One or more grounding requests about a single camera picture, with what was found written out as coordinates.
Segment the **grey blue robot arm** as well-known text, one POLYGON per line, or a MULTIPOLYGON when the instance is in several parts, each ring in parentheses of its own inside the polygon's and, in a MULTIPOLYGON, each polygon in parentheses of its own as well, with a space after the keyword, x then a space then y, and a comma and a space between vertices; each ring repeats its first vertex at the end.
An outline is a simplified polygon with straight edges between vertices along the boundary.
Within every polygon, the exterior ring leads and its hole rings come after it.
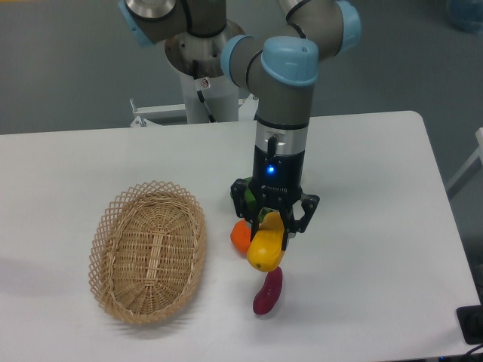
POLYGON ((282 220, 281 242, 304 232, 319 202, 301 189, 319 63, 356 46, 361 20, 347 1, 281 1, 286 24, 272 35, 236 34, 224 1, 120 1, 141 45, 164 42, 173 66, 195 78, 225 76, 258 99, 254 166, 232 184, 237 216, 261 233, 260 212, 282 220))

